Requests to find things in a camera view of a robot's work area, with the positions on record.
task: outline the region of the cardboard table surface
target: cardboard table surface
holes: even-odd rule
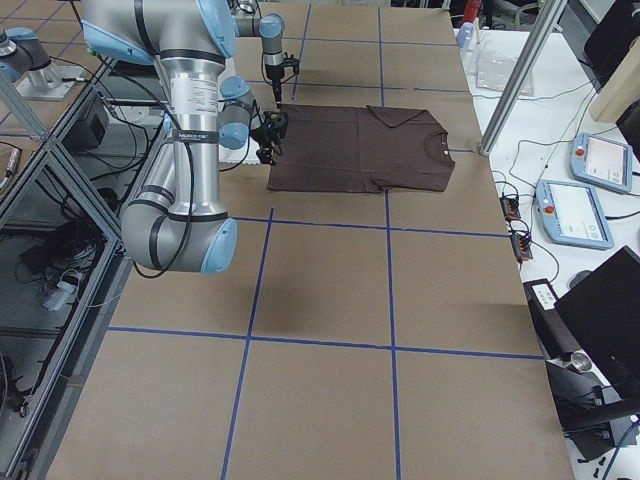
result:
[[[572,478],[447,13],[262,4],[289,103],[427,108],[444,193],[269,192],[222,174],[219,276],[133,274],[47,478]],[[260,46],[237,70],[268,108]]]

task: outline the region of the black cable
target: black cable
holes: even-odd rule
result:
[[[620,453],[620,449],[624,446],[624,441],[627,439],[627,437],[631,434],[631,432],[635,428],[638,428],[638,426],[640,426],[640,420],[636,420],[635,422],[633,422],[631,425],[629,425],[629,428],[627,428],[627,431],[624,432],[624,435],[622,435],[622,437],[620,438],[618,445],[616,445],[616,449],[613,452],[613,455],[611,456],[611,460],[609,460],[609,465],[607,465],[607,469],[604,471],[602,480],[607,480],[607,477],[609,476],[609,472],[613,467],[613,463],[616,461],[616,458],[618,457],[618,453]]]
[[[46,187],[40,183],[40,180],[36,180],[36,185],[38,185],[38,187],[40,187],[40,190],[42,190],[42,193],[44,193],[47,197],[49,197],[51,199],[51,201],[53,201],[56,205],[59,205],[61,210],[61,213],[63,214],[63,216],[67,219],[69,219],[69,217],[67,215],[65,215],[64,212],[67,212],[69,215],[72,215],[73,218],[78,218],[78,214],[75,213],[73,210],[71,210],[71,208],[66,205],[65,199],[57,199],[55,198],[51,192],[49,192],[49,190],[46,189]]]
[[[253,99],[253,103],[251,104],[251,115],[249,115],[249,124],[251,124],[251,121],[256,117],[256,115],[260,115],[260,108],[258,107],[258,102],[256,101],[256,99]],[[244,161],[247,159],[247,157],[249,156],[249,149],[251,148],[251,137],[247,137],[247,150],[244,152],[244,157],[242,157],[242,159],[235,163],[234,165],[232,165],[231,167],[227,167],[227,168],[220,168],[218,169],[219,172],[224,173],[224,172],[230,172],[231,170],[235,170],[236,168],[238,168],[240,165],[242,165],[244,163]]]
[[[0,420],[2,419],[2,410],[4,410],[4,401],[9,396],[9,372],[4,363],[4,354],[0,350],[0,365],[2,366],[2,379],[4,380],[4,388],[2,390],[2,398],[0,398]]]
[[[537,102],[538,100],[553,100],[554,98],[558,98],[561,97],[562,95],[566,95],[568,93],[573,93],[576,90],[580,90],[582,87],[586,87],[587,85],[591,85],[592,80],[589,80],[588,82],[585,82],[581,85],[578,85],[575,88],[572,88],[571,90],[566,90],[564,92],[560,92],[560,93],[556,93],[555,95],[551,95],[549,97],[535,97],[535,98],[518,98],[518,101],[521,102]],[[473,95],[473,98],[486,98],[489,100],[497,100],[499,98],[501,98],[500,96],[496,96],[496,97],[489,97],[487,95]]]
[[[112,163],[107,162],[105,159],[103,159],[100,155],[90,152],[89,150],[74,150],[73,152],[70,153],[77,153],[77,154],[81,154],[81,155],[88,155],[96,160],[98,160],[100,163],[106,165],[109,168],[112,169],[119,169],[119,168],[126,168],[129,165],[131,165],[131,162],[133,162],[135,159],[132,159],[127,165],[123,166],[123,167],[118,167]]]
[[[171,119],[171,122],[173,123],[173,125],[178,130],[181,130],[180,124],[178,123],[178,120],[176,119],[175,115],[171,112],[171,110],[169,110],[169,108],[167,108],[167,106],[164,103],[162,103],[162,101],[151,90],[149,90],[147,87],[145,87],[143,84],[141,84],[137,80],[131,77],[128,77],[127,75],[124,75],[120,72],[116,72],[113,69],[111,71],[114,73],[114,75],[123,78],[129,83],[132,83],[133,85],[136,85],[138,88],[144,91],[147,95],[149,95],[149,97],[152,98],[158,104],[158,106],[164,110],[167,116]],[[192,217],[193,217],[193,195],[195,190],[195,173],[194,173],[194,165],[193,165],[194,161],[193,161],[193,152],[191,151],[190,145],[186,142],[183,143],[183,145],[187,150],[187,158],[189,160],[189,174],[191,179],[190,179],[190,192],[189,192],[189,213],[187,215],[187,219],[185,222],[185,228],[182,232],[182,238],[180,239],[180,244],[176,249],[176,253],[173,255],[169,263],[154,275],[147,275],[146,273],[142,272],[138,264],[136,262],[133,262],[134,268],[136,269],[138,274],[143,278],[154,279],[164,275],[171,268],[171,266],[175,263],[175,261],[178,259],[178,257],[182,253],[182,250],[184,249],[184,246],[187,243],[189,232],[191,231],[191,223],[192,223]]]
[[[158,137],[160,136],[162,131],[163,131],[163,120],[160,120],[160,123],[156,127],[156,131],[153,134],[153,137],[151,137],[149,148],[145,150],[144,154],[142,155],[142,158],[140,159],[141,164],[145,163],[149,159],[149,155],[151,154],[151,147],[155,145],[156,140],[158,140]],[[141,169],[138,169],[135,175],[133,176],[133,178],[131,179],[131,182],[129,183],[129,185],[127,185],[127,189],[125,190],[124,194],[122,195],[122,199],[119,202],[120,204],[118,205],[117,215],[120,215],[120,210],[122,208],[123,203],[126,201],[127,198],[129,198],[129,195],[131,195],[131,190],[133,189],[133,186],[135,185],[136,180],[140,175],[140,172],[141,172]]]
[[[619,217],[609,217],[606,216],[604,218],[606,218],[607,220],[624,220],[625,218],[631,218],[631,217],[635,217],[636,215],[640,215],[640,210],[638,210],[637,212],[633,212],[633,213],[629,213],[627,215],[621,215]]]
[[[100,175],[96,175],[95,177],[89,178],[89,180],[91,180],[92,182],[95,182],[96,180],[100,180],[101,178],[110,177],[111,175],[118,175],[120,173],[128,172],[129,170],[133,170],[134,168],[140,166],[141,164],[142,164],[142,159],[129,165],[127,168],[121,168],[119,170],[114,170],[113,172],[102,173]]]
[[[555,282],[555,280],[558,278],[558,275],[560,275],[560,262],[558,261],[556,256],[553,253],[551,253],[546,247],[540,245],[538,242],[534,242],[533,240],[531,241],[531,243],[534,244],[535,246],[541,248],[545,252],[547,252],[551,256],[553,261],[555,262],[555,264],[556,264],[556,274],[553,276],[553,278],[551,280],[549,280],[549,283]]]
[[[247,159],[247,157],[249,156],[250,145],[251,145],[251,138],[247,138],[247,150],[244,152],[244,156],[242,157],[242,160],[240,160],[239,162],[235,163],[234,165],[232,165],[230,167],[221,168],[218,171],[221,172],[221,173],[230,172],[231,170],[235,170],[240,165],[242,165],[244,163],[244,161]]]
[[[74,3],[74,0],[68,0],[68,2],[71,5],[71,9],[73,10],[73,14],[76,16],[76,20],[78,21],[78,25],[80,25],[80,28],[82,29],[82,27],[84,25],[82,25],[82,19],[80,18],[80,14],[78,13],[78,9],[76,8],[76,4]]]
[[[1,143],[2,145],[8,145],[8,146],[9,146],[9,147],[11,147],[11,148],[17,148],[18,150],[22,150],[20,147],[18,147],[17,145],[14,145],[13,143],[4,142],[4,141],[2,141],[2,140],[0,140],[0,143]]]
[[[107,86],[104,84],[104,82],[100,78],[98,78],[98,76],[94,72],[89,70],[84,65],[82,65],[80,63],[77,63],[77,62],[74,62],[72,60],[67,60],[66,58],[54,57],[53,55],[50,55],[50,57],[53,58],[54,60],[59,60],[61,62],[70,63],[71,65],[76,65],[77,67],[83,68],[89,75],[91,75],[91,80],[95,84],[99,84],[104,89],[104,91],[107,93],[107,95],[109,95],[111,98],[114,98],[113,93],[111,93],[111,91],[107,88]],[[102,61],[102,65],[107,66],[106,63],[104,62],[104,60],[101,59],[101,61]],[[120,113],[122,114],[122,116],[125,117],[125,114],[124,114],[124,111],[122,110],[122,107],[118,107],[118,108],[120,109]],[[134,151],[133,156],[134,156],[134,158],[137,158],[138,157],[138,139],[136,138],[136,134],[134,133],[134,131],[133,131],[133,129],[131,127],[133,126],[133,127],[136,127],[136,128],[141,128],[144,131],[145,139],[147,141],[147,148],[148,148],[148,146],[149,146],[149,135],[147,134],[146,129],[144,127],[142,127],[141,125],[136,125],[134,123],[129,122],[128,120],[126,120],[124,118],[118,117],[118,115],[111,108],[107,107],[107,111],[109,112],[109,114],[113,118],[115,118],[116,120],[124,123],[129,128],[129,132],[131,132],[131,136],[133,137],[133,151]]]

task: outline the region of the blue tape grid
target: blue tape grid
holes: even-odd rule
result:
[[[273,211],[269,213],[269,223],[267,224],[267,232],[264,236],[264,245],[262,247],[262,258],[260,259],[260,269],[258,270],[258,279],[256,281],[256,290],[253,296],[253,305],[251,306],[251,318],[249,320],[249,328],[247,329],[247,336],[244,343],[244,353],[242,355],[242,365],[240,367],[240,377],[238,378],[238,386],[236,388],[236,397],[233,403],[233,413],[231,414],[231,425],[229,426],[229,434],[227,436],[227,448],[224,453],[224,462],[222,464],[222,473],[220,474],[220,480],[227,478],[227,469],[229,468],[229,458],[231,457],[231,446],[233,444],[233,434],[236,426],[236,419],[238,418],[238,408],[240,406],[240,396],[242,395],[242,384],[244,383],[244,375],[247,367],[247,360],[249,358],[249,348],[251,346],[251,334],[253,332],[253,323],[256,318],[256,310],[258,308],[258,299],[260,297],[260,286],[262,284],[262,274],[264,272],[264,264],[267,259],[267,250],[269,248],[269,236],[271,235],[271,225],[273,220]]]
[[[389,324],[391,329],[391,378],[393,382],[393,428],[396,446],[396,480],[402,480],[402,456],[400,454],[400,407],[398,404],[398,359],[396,355],[396,318],[393,303],[393,253],[391,249],[391,209],[389,208],[389,192],[384,192],[384,209],[387,222],[387,276],[389,279]]]
[[[309,29],[309,19],[311,18],[311,5],[309,5],[307,7],[307,18],[304,21],[304,32],[302,33],[302,44],[300,45],[300,56],[298,57],[298,60],[300,61],[300,69],[302,70],[302,55],[304,54],[304,44],[306,42],[307,39],[307,31]],[[300,78],[300,75],[297,75],[296,78],[293,80],[293,91],[291,92],[291,100],[293,100],[294,98],[296,98],[296,90],[298,90],[298,79]]]
[[[317,346],[317,347],[337,347],[337,348],[388,351],[391,356],[396,480],[402,480],[402,448],[401,448],[401,436],[400,436],[400,404],[399,404],[399,393],[398,393],[397,352],[412,352],[412,353],[427,354],[427,355],[457,355],[457,356],[468,356],[468,357],[489,357],[489,358],[500,358],[500,359],[511,359],[511,360],[538,360],[538,361],[543,360],[543,357],[540,355],[527,355],[527,354],[504,353],[504,352],[486,352],[486,351],[467,351],[467,350],[438,349],[438,348],[422,348],[422,347],[397,345],[396,326],[395,326],[394,283],[393,283],[394,277],[393,277],[393,253],[392,253],[393,249],[392,249],[392,235],[391,235],[392,232],[409,231],[409,232],[416,232],[416,233],[470,235],[470,236],[476,236],[476,237],[489,236],[489,237],[496,237],[496,238],[508,238],[508,235],[487,234],[487,233],[480,233],[480,232],[475,232],[475,233],[474,232],[453,232],[453,231],[446,231],[446,230],[393,227],[391,224],[391,197],[389,195],[389,192],[385,192],[384,195],[385,195],[385,198],[384,198],[385,225],[384,226],[351,225],[351,224],[340,224],[340,223],[315,223],[315,222],[303,222],[303,221],[294,221],[294,220],[277,220],[274,218],[275,217],[274,208],[270,209],[269,217],[266,219],[251,218],[251,217],[236,218],[239,221],[259,222],[259,223],[267,224],[264,243],[262,247],[260,266],[258,269],[258,277],[256,280],[256,287],[255,287],[253,302],[251,306],[249,326],[247,328],[246,335],[231,334],[231,333],[188,331],[188,330],[127,327],[127,326],[109,327],[109,330],[113,332],[129,332],[129,333],[156,334],[156,335],[177,335],[177,336],[191,336],[191,337],[231,339],[236,341],[238,340],[244,341],[242,362],[240,365],[240,372],[238,376],[238,382],[236,385],[236,393],[235,393],[235,398],[233,403],[233,410],[231,414],[229,431],[227,434],[227,443],[225,447],[225,454],[224,454],[222,471],[220,474],[220,480],[226,480],[228,476],[229,462],[231,460],[235,427],[237,424],[240,404],[242,401],[244,379],[246,376],[247,364],[249,360],[252,342],[297,344],[297,345],[309,345],[309,346]],[[265,271],[265,264],[266,264],[267,254],[268,254],[269,240],[271,236],[271,230],[274,224],[321,226],[321,227],[332,227],[332,228],[372,229],[372,230],[378,230],[378,231],[384,230],[386,232],[387,276],[388,276],[388,295],[389,295],[389,328],[390,328],[390,344],[389,345],[253,335],[253,327],[255,324],[256,312],[257,312],[258,302],[260,298],[260,290],[262,286],[262,279]]]

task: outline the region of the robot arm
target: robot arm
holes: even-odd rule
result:
[[[83,6],[85,41],[93,50],[131,63],[156,63],[170,86],[165,93],[172,141],[161,148],[122,218],[129,255],[160,271],[225,271],[237,225],[219,199],[218,144],[238,149],[251,133],[270,154],[285,131],[268,129],[271,114],[259,112],[241,78],[218,86],[240,29],[229,5],[224,0],[85,0]],[[277,18],[280,32],[263,37],[263,47],[271,45],[271,52],[280,43],[281,53],[284,24]],[[247,22],[240,23],[244,29]]]
[[[0,72],[11,83],[17,82],[25,72],[29,72],[31,84],[40,92],[62,84],[62,78],[40,40],[28,28],[4,30],[0,26]]]

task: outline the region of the wires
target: wires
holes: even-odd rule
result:
[[[151,90],[149,90],[147,87],[145,87],[143,84],[141,84],[137,80],[135,80],[135,79],[133,79],[131,77],[128,77],[127,75],[124,75],[124,74],[122,74],[120,72],[116,72],[115,70],[111,70],[111,71],[115,75],[123,78],[124,80],[128,81],[129,83],[132,83],[133,85],[136,85],[138,88],[140,88],[142,91],[144,91],[147,95],[149,95],[149,97],[151,97],[158,104],[158,106],[164,110],[164,112],[167,114],[167,116],[171,119],[171,122],[173,123],[173,125],[178,130],[181,130],[180,124],[178,123],[178,120],[176,119],[175,115],[171,112],[171,110],[169,110],[169,108],[167,108],[167,106],[164,103],[162,103],[162,101]],[[191,231],[191,223],[192,223],[192,219],[193,219],[193,195],[194,195],[194,191],[195,191],[194,161],[193,161],[193,152],[191,151],[191,146],[186,142],[183,145],[185,146],[185,148],[187,150],[187,158],[188,158],[188,161],[189,161],[190,182],[189,182],[189,212],[187,214],[187,218],[186,218],[186,221],[185,221],[185,228],[182,231],[182,238],[180,239],[180,243],[178,245],[178,248],[176,249],[175,254],[171,258],[171,260],[169,260],[169,263],[167,263],[167,265],[164,266],[158,273],[153,274],[153,275],[147,275],[146,273],[142,272],[142,270],[140,270],[140,267],[138,266],[138,264],[136,262],[133,263],[133,266],[136,269],[136,272],[138,272],[138,274],[143,278],[147,278],[147,279],[159,278],[162,275],[164,275],[165,273],[167,273],[167,271],[171,268],[171,266],[175,263],[175,261],[178,259],[178,257],[182,253],[182,251],[184,249],[184,246],[187,243],[187,238],[189,236],[189,232]]]
[[[4,355],[2,354],[2,350],[0,350],[0,365],[2,366],[2,379],[4,380],[4,389],[2,390],[2,397],[0,397],[0,420],[2,420],[4,401],[9,395],[9,372],[7,371],[7,365],[4,362]]]
[[[80,25],[80,28],[82,28],[83,27],[82,20],[80,19],[80,14],[78,13],[78,9],[76,8],[76,4],[74,3],[74,0],[67,0],[67,1],[69,5],[71,5],[71,9],[73,10],[73,14],[76,16],[78,25]]]
[[[20,147],[18,147],[17,145],[14,145],[13,143],[4,142],[4,141],[0,140],[0,144],[7,145],[7,146],[9,146],[11,148],[17,148],[18,150],[22,150]]]
[[[607,469],[604,471],[602,480],[607,480],[607,477],[609,476],[609,472],[613,467],[613,463],[616,461],[616,458],[618,457],[618,453],[620,453],[620,449],[624,446],[624,441],[627,439],[627,437],[631,434],[631,432],[635,428],[638,428],[638,426],[640,426],[640,420],[636,420],[635,422],[633,422],[631,425],[629,425],[629,428],[627,428],[626,432],[624,432],[624,435],[622,435],[622,437],[620,438],[620,441],[618,442],[618,445],[616,446],[616,449],[613,452],[613,455],[611,456],[611,460],[609,460],[609,465],[607,465]]]
[[[249,118],[249,123],[251,123],[251,121],[256,117],[256,115],[258,115],[258,118],[260,120],[260,126],[263,126],[263,120],[259,117],[260,115],[260,107],[258,107],[258,102],[256,101],[256,99],[253,99],[253,103],[251,104],[251,115]],[[249,156],[249,149],[251,148],[251,137],[247,138],[247,150],[244,152],[244,157],[242,157],[242,159],[235,163],[234,165],[232,165],[231,167],[227,167],[227,168],[220,168],[218,169],[219,172],[230,172],[231,170],[234,170],[236,168],[238,168],[240,165],[242,165],[244,163],[244,161],[247,159],[247,157]]]
[[[553,276],[553,278],[551,280],[549,280],[549,283],[553,283],[558,279],[558,275],[560,275],[560,262],[558,261],[558,259],[556,258],[556,256],[551,253],[551,251],[549,249],[547,249],[546,247],[544,247],[543,245],[540,245],[538,242],[534,242],[533,240],[531,241],[531,243],[533,245],[535,245],[538,248],[541,248],[542,250],[544,250],[545,252],[547,252],[549,254],[549,256],[553,259],[553,261],[556,264],[556,273]]]
[[[580,90],[582,87],[586,87],[587,85],[591,85],[592,81],[593,80],[589,80],[588,82],[580,84],[577,87],[572,88],[571,90],[566,90],[564,92],[556,93],[555,95],[551,95],[549,97],[519,98],[518,101],[521,101],[521,102],[537,102],[539,100],[553,100],[554,98],[561,97],[562,95],[566,95],[568,93],[573,93],[573,92],[575,92],[577,90]],[[500,95],[494,96],[494,97],[489,97],[487,95],[473,95],[473,98],[486,98],[486,99],[489,99],[489,100],[497,100],[497,99],[500,98]]]
[[[53,58],[54,60],[59,60],[61,62],[66,62],[66,63],[70,63],[71,65],[76,65],[78,67],[83,68],[89,75],[91,75],[91,80],[94,82],[92,84],[90,84],[92,87],[95,88],[95,84],[99,84],[104,91],[107,93],[107,95],[109,95],[111,98],[115,98],[114,95],[111,93],[111,91],[107,88],[107,86],[104,84],[104,82],[102,80],[100,80],[98,78],[98,76],[95,74],[95,72],[92,72],[91,70],[89,70],[87,67],[85,67],[84,65],[74,62],[72,60],[67,60],[65,58],[60,58],[60,57],[54,57],[53,55],[50,55],[51,58]],[[106,68],[109,68],[108,65],[106,65],[106,63],[104,62],[104,60],[100,59],[102,61],[102,65],[104,65]],[[145,136],[145,140],[147,142],[147,146],[146,148],[149,148],[149,135],[147,134],[147,130],[141,126],[141,125],[136,125],[135,123],[129,122],[128,120],[126,120],[124,111],[122,110],[122,107],[118,106],[117,108],[120,110],[120,113],[122,115],[123,118],[120,118],[116,112],[115,112],[115,107],[111,104],[109,104],[107,102],[107,100],[104,98],[104,96],[98,91],[98,95],[100,97],[100,100],[102,101],[103,105],[105,106],[105,108],[107,109],[107,111],[109,112],[109,114],[116,120],[118,120],[119,122],[124,123],[125,125],[127,125],[127,127],[129,128],[129,132],[131,132],[131,136],[133,138],[133,151],[134,151],[134,158],[138,157],[138,140],[136,138],[136,134],[133,131],[133,128],[138,128],[141,129],[144,132],[144,136]]]
[[[625,218],[631,218],[631,217],[635,217],[636,215],[640,215],[640,210],[638,210],[637,212],[633,212],[633,213],[629,213],[627,215],[621,215],[619,217],[604,217],[607,220],[624,220]]]

